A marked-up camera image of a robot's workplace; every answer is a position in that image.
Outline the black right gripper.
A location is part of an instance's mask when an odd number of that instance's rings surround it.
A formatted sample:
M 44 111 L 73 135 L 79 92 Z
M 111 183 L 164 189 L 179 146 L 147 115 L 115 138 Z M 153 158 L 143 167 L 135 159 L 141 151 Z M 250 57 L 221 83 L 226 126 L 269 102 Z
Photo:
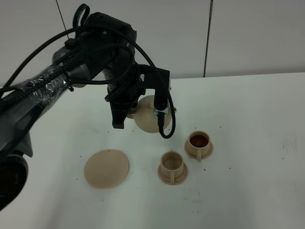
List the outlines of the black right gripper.
M 139 88 L 140 66 L 133 62 L 131 70 L 121 80 L 107 85 L 109 102 L 112 112 L 112 126 L 115 129 L 124 129 L 124 120 L 130 112 L 134 112 L 140 95 L 145 93 Z

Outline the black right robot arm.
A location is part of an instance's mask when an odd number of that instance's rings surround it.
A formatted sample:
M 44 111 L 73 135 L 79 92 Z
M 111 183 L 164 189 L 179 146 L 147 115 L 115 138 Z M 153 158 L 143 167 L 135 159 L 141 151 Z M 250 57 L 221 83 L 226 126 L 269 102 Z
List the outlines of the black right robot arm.
M 135 62 L 137 33 L 131 25 L 103 13 L 79 10 L 75 37 L 55 52 L 52 64 L 31 79 L 0 90 L 0 207 L 22 191 L 28 177 L 24 156 L 32 156 L 30 129 L 67 90 L 107 85 L 112 125 L 123 128 L 145 93 Z

